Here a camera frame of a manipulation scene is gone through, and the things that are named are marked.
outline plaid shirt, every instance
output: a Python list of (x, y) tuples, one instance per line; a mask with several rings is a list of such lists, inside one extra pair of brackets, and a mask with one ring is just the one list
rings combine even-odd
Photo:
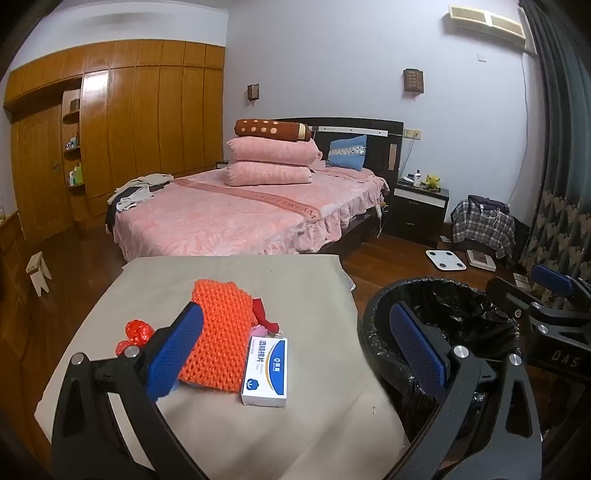
[(454, 208), (452, 223), (454, 243), (472, 240), (495, 250), (497, 258), (511, 257), (515, 248), (515, 222), (511, 215), (481, 210), (480, 205), (464, 200)]

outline orange knitted bag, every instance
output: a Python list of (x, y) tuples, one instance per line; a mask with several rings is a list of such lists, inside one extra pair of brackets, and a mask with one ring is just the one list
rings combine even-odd
[(252, 297), (234, 282), (197, 280), (191, 300), (203, 310), (203, 331), (178, 378), (203, 387), (240, 392), (256, 325)]

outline blue gripper pad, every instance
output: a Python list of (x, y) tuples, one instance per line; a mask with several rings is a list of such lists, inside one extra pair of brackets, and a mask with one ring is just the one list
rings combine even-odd
[(418, 384), (430, 397), (442, 403), (447, 394), (445, 361), (418, 327), (414, 314), (401, 302), (390, 309), (390, 331), (402, 350)]
[(543, 265), (538, 264), (531, 269), (531, 278), (559, 297), (572, 297), (574, 295), (574, 287), (570, 278)]
[(203, 311), (190, 302), (175, 321), (176, 328), (148, 367), (146, 393), (152, 401), (168, 395), (203, 331)]

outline pink pillow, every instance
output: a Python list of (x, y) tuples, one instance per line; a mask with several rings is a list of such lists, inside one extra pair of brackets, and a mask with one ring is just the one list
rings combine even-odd
[(288, 142), (260, 137), (237, 137), (228, 142), (234, 160), (264, 161), (288, 165), (312, 165), (322, 158), (322, 152), (310, 139), (308, 142)]
[(228, 165), (226, 170), (228, 171), (226, 185), (231, 187), (286, 185), (289, 183), (310, 183), (312, 181), (312, 173), (308, 167), (294, 165), (279, 165), (277, 163), (258, 161), (234, 161)]

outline power cord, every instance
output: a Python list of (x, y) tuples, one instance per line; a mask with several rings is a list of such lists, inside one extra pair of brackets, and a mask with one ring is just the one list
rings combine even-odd
[(376, 238), (379, 238), (379, 236), (382, 235), (382, 230), (384, 229), (384, 224), (385, 224), (385, 222), (382, 223), (382, 212), (388, 213), (388, 208), (389, 208), (389, 205), (384, 200), (384, 195), (382, 195), (380, 193), (378, 204), (375, 206), (375, 211), (378, 214), (378, 219), (379, 219), (379, 231), (378, 231), (378, 236)]
[(410, 148), (408, 149), (408, 155), (407, 155), (407, 158), (406, 158), (406, 160), (404, 161), (404, 165), (403, 165), (403, 166), (401, 166), (400, 170), (398, 171), (398, 178), (400, 178), (401, 176), (403, 176), (403, 175), (404, 175), (404, 169), (406, 168), (406, 165), (407, 165), (407, 163), (408, 163), (408, 159), (410, 158), (410, 154), (411, 154), (411, 152), (413, 151), (414, 140), (415, 140), (417, 137), (418, 137), (418, 133), (417, 133), (417, 132), (415, 132), (415, 134), (414, 134), (414, 136), (413, 136), (413, 139), (412, 139), (412, 140), (411, 140), (411, 142), (410, 142)]
[(519, 175), (517, 175), (517, 180), (515, 182), (515, 186), (513, 187), (513, 191), (511, 195), (509, 195), (509, 202), (508, 206), (511, 206), (511, 203), (514, 200), (515, 193), (517, 192), (517, 185), (519, 185), (519, 180), (521, 178), (521, 174), (523, 172), (523, 163), (525, 162), (525, 156), (527, 155), (527, 147), (528, 147), (528, 137), (530, 133), (530, 107), (527, 102), (527, 80), (525, 78), (525, 66), (523, 64), (523, 57), (525, 54), (521, 56), (521, 71), (523, 72), (523, 91), (525, 96), (525, 151), (523, 152), (523, 158), (521, 160), (521, 167), (519, 168)]
[(501, 209), (497, 208), (496, 209), (496, 215), (495, 216), (490, 216), (487, 217), (484, 214), (484, 205), (480, 204), (480, 215), (482, 216), (482, 218), (486, 219), (486, 220), (494, 220), (494, 223), (492, 224), (492, 226), (495, 226), (497, 224), (497, 222), (499, 222), (501, 220), (500, 215), (501, 215)]

